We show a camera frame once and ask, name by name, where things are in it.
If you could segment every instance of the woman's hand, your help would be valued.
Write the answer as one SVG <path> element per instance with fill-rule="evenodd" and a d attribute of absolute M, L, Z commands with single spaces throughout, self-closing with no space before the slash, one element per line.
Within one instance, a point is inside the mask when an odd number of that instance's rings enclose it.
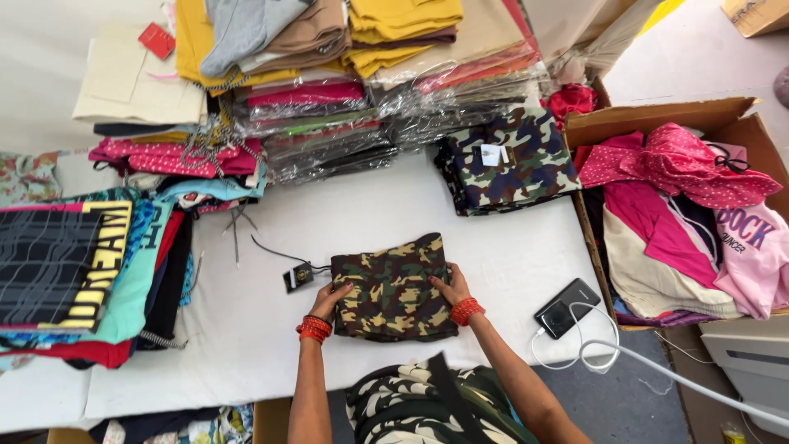
<path fill-rule="evenodd" d="M 329 282 L 326 287 L 321 288 L 318 291 L 318 296 L 315 298 L 315 305 L 313 305 L 312 310 L 309 311 L 312 316 L 317 316 L 330 324 L 331 316 L 335 312 L 335 304 L 343 296 L 350 293 L 353 289 L 353 282 L 348 281 L 347 284 L 341 286 L 336 291 L 331 290 L 333 287 L 334 282 Z"/>
<path fill-rule="evenodd" d="M 471 293 L 469 293 L 469 286 L 466 284 L 466 279 L 463 277 L 463 273 L 461 273 L 458 264 L 447 262 L 447 268 L 450 271 L 449 285 L 435 276 L 430 276 L 428 282 L 430 282 L 433 287 L 438 288 L 447 302 L 454 306 L 456 303 L 470 298 Z"/>

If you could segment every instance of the black power bank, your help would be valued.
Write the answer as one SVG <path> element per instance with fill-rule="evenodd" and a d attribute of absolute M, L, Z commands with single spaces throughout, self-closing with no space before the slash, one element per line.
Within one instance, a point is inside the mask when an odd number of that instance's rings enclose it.
<path fill-rule="evenodd" d="M 578 278 L 567 285 L 551 302 L 542 307 L 534 314 L 537 323 L 542 325 L 546 332 L 554 339 L 559 339 L 564 333 L 570 331 L 575 325 L 570 314 L 570 304 L 573 302 L 583 302 L 589 305 L 600 303 L 600 297 L 591 288 Z M 573 313 L 580 321 L 592 309 L 582 305 L 573 307 Z"/>

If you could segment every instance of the red tag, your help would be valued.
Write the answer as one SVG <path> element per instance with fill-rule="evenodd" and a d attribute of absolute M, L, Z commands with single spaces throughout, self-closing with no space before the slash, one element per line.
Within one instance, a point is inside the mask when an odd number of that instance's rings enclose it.
<path fill-rule="evenodd" d="M 137 40 L 161 60 L 175 49 L 175 38 L 156 23 L 151 23 Z"/>

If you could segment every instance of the stack of camouflage clothing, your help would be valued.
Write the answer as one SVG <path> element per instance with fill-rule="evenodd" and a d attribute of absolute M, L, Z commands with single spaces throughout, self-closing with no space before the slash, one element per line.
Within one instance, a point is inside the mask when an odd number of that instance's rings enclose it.
<path fill-rule="evenodd" d="M 484 166 L 483 144 L 504 147 L 514 159 Z M 449 134 L 439 146 L 434 162 L 459 216 L 508 213 L 581 189 L 547 108 L 516 108 L 488 124 Z"/>
<path fill-rule="evenodd" d="M 458 335 L 449 303 L 428 282 L 449 282 L 439 233 L 377 253 L 334 256 L 331 275 L 335 288 L 354 283 L 335 308 L 339 336 L 429 342 Z"/>

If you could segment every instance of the white table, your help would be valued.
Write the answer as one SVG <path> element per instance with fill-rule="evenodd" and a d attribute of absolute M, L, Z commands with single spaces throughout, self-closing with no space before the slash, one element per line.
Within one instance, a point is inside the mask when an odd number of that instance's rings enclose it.
<path fill-rule="evenodd" d="M 260 228 L 263 245 L 317 265 L 329 264 L 334 254 L 376 251 L 440 232 L 447 260 L 462 267 L 472 294 L 488 310 L 493 325 L 531 364 L 536 363 L 528 352 L 538 328 L 534 312 L 575 277 L 599 293 L 569 197 L 505 215 L 458 217 L 446 184 L 424 154 L 402 157 L 384 170 L 295 188 L 276 187 L 267 190 L 258 205 L 250 205 L 247 213 Z M 177 339 L 189 339 L 186 349 L 138 352 L 120 369 L 95 366 L 82 373 L 63 368 L 56 359 L 36 358 L 36 367 L 12 372 L 14 383 L 28 385 L 16 393 L 26 393 L 23 404 L 31 407 L 57 396 L 62 407 L 57 414 L 38 416 L 36 427 L 69 418 L 241 404 L 293 394 L 298 359 L 294 328 L 330 277 L 321 275 L 315 283 L 287 295 L 282 274 L 297 262 L 254 245 L 250 239 L 254 230 L 246 220 L 238 225 L 241 266 L 237 269 L 232 231 L 222 236 L 229 220 L 228 213 L 216 213 L 195 224 L 193 251 L 199 256 L 204 250 L 205 255 L 192 303 L 181 310 L 176 325 Z M 597 312 L 581 325 L 585 337 L 613 336 Z M 574 357 L 579 345 L 573 331 L 559 341 L 538 338 L 537 351 L 544 362 L 554 363 Z M 427 344 L 331 337 L 323 346 L 326 386 L 348 387 L 370 371 L 416 363 L 441 351 L 454 367 L 488 364 L 469 329 Z M 87 396 L 77 396 L 79 390 L 68 394 L 39 389 L 36 378 L 41 373 L 33 371 L 38 367 L 57 373 L 61 384 L 89 375 Z M 11 378 L 0 378 L 0 393 L 7 382 Z M 14 410 L 24 415 L 24 407 Z M 0 418 L 0 431 L 18 429 L 16 418 L 16 414 Z"/>

